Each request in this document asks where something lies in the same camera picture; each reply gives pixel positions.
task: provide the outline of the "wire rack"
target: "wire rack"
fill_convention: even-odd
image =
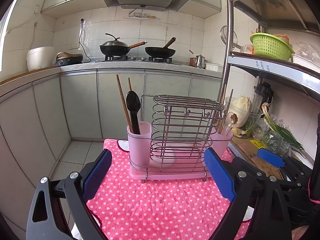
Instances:
[[[152,97],[150,156],[148,165],[130,160],[134,179],[191,179],[210,176],[204,165],[204,150],[212,145],[217,121],[223,118],[224,106],[217,101],[171,95]]]

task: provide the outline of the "metal strainer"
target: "metal strainer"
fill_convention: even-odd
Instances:
[[[227,30],[228,26],[224,25],[220,30],[220,37],[225,45],[227,45]],[[233,49],[241,49],[241,46],[238,45],[238,38],[235,32],[233,32]]]

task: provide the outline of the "stove burner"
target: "stove burner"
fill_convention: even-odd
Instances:
[[[172,63],[172,58],[155,58],[149,57],[149,61]]]
[[[128,56],[106,56],[104,61],[122,61],[122,60],[127,60]]]

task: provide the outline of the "wok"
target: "wok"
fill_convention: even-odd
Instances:
[[[146,53],[153,58],[169,58],[175,54],[174,49],[169,49],[168,47],[176,41],[176,38],[173,37],[168,43],[163,47],[146,47]]]
[[[146,44],[146,41],[143,42],[139,42],[137,44],[128,46],[127,44],[125,44],[122,41],[118,41],[119,38],[116,38],[115,36],[106,33],[106,35],[110,35],[112,37],[115,38],[114,41],[107,41],[105,43],[103,43],[102,45],[100,45],[100,50],[101,52],[106,55],[106,56],[124,56],[126,54],[128,54],[128,52],[130,51],[130,49],[136,48],[138,46],[142,46],[144,44]]]

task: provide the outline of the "power outlet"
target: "power outlet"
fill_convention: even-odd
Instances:
[[[79,49],[79,48],[80,48],[79,42],[74,43],[74,44],[73,44],[73,48],[74,48],[74,49]]]
[[[39,12],[40,12],[40,6],[39,6],[39,5],[36,5],[35,14],[36,14],[36,13],[39,13]]]

